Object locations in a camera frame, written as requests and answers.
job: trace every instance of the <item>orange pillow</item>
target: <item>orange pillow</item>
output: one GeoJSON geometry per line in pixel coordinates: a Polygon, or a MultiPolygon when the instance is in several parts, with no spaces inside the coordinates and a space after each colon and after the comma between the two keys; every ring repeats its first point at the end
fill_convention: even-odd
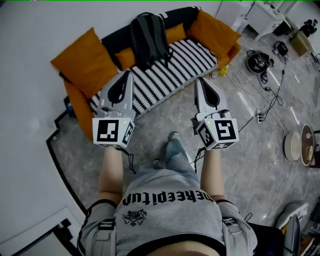
{"type": "Polygon", "coordinates": [[[90,28],[51,61],[87,99],[117,74],[108,51],[90,28]]]}
{"type": "Polygon", "coordinates": [[[187,35],[198,40],[219,59],[225,57],[241,37],[241,34],[201,9],[188,29],[187,35]]]}
{"type": "Polygon", "coordinates": [[[165,30],[166,41],[168,44],[172,44],[176,41],[180,41],[186,38],[184,25],[181,23],[172,28],[165,30]]]}
{"type": "Polygon", "coordinates": [[[130,69],[136,64],[135,54],[131,48],[125,48],[114,55],[118,58],[122,70],[130,69]]]}
{"type": "MultiPolygon", "coordinates": [[[[186,33],[184,31],[184,25],[181,23],[172,28],[166,29],[165,36],[168,44],[185,39],[186,33]]],[[[136,64],[135,54],[131,48],[123,49],[114,55],[118,58],[122,70],[130,69],[136,64]]]]}

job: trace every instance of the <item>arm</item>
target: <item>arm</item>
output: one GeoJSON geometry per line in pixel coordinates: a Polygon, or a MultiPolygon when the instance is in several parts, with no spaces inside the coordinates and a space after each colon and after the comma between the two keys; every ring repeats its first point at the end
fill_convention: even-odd
{"type": "Polygon", "coordinates": [[[221,170],[220,150],[204,152],[201,173],[201,189],[214,201],[225,199],[225,184],[221,170]]]}
{"type": "Polygon", "coordinates": [[[122,186],[122,153],[114,147],[106,147],[98,181],[99,200],[88,209],[78,236],[77,244],[82,256],[110,254],[114,214],[122,198],[122,186]],[[101,224],[109,225],[109,228],[100,228],[101,224]]]}
{"type": "Polygon", "coordinates": [[[99,199],[109,199],[117,205],[122,198],[123,165],[122,152],[112,146],[104,150],[102,169],[99,175],[99,199]]]}
{"type": "Polygon", "coordinates": [[[241,255],[252,255],[257,247],[257,237],[239,213],[238,208],[225,199],[225,184],[221,170],[220,154],[220,150],[205,151],[201,173],[201,189],[217,202],[222,220],[233,219],[233,225],[223,224],[226,229],[231,229],[223,234],[224,237],[229,237],[227,241],[228,247],[231,248],[231,255],[238,253],[238,251],[235,252],[237,248],[247,250],[247,254],[244,254],[242,250],[241,255]]]}

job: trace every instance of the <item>black bag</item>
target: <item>black bag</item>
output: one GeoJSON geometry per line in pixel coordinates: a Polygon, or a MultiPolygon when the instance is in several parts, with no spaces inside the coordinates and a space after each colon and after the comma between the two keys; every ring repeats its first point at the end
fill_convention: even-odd
{"type": "Polygon", "coordinates": [[[138,15],[130,24],[130,33],[136,65],[140,69],[150,69],[160,59],[168,66],[173,52],[169,51],[165,26],[159,16],[149,12],[138,15]]]}

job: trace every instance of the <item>shirt logo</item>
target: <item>shirt logo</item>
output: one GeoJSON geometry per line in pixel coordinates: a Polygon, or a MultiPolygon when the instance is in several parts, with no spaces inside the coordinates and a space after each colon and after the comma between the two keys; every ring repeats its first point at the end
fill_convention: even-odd
{"type": "Polygon", "coordinates": [[[139,224],[141,225],[146,220],[147,212],[144,209],[131,211],[128,210],[127,214],[122,214],[122,219],[125,224],[130,224],[132,227],[139,224]]]}

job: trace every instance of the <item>backpack strap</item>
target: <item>backpack strap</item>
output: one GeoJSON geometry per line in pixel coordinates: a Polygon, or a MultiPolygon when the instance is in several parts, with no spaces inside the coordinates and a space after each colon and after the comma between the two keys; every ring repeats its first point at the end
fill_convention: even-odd
{"type": "Polygon", "coordinates": [[[160,53],[160,55],[164,58],[165,60],[165,66],[168,67],[168,61],[171,59],[173,55],[173,51],[170,53],[169,49],[165,47],[165,44],[163,42],[163,39],[161,37],[161,34],[163,32],[162,30],[162,25],[163,23],[160,23],[161,18],[159,18],[156,15],[151,16],[152,20],[152,25],[153,25],[153,33],[154,33],[154,43],[155,47],[160,53]]]}
{"type": "Polygon", "coordinates": [[[150,59],[150,67],[151,65],[153,64],[155,58],[156,58],[156,54],[157,54],[157,49],[156,49],[156,46],[154,44],[154,40],[152,39],[152,36],[150,34],[150,31],[148,29],[148,24],[147,24],[147,21],[146,21],[146,17],[145,16],[142,16],[142,17],[138,17],[137,18],[137,21],[142,29],[142,32],[143,32],[143,35],[144,35],[144,38],[148,44],[148,47],[149,47],[149,59],[150,59]]]}

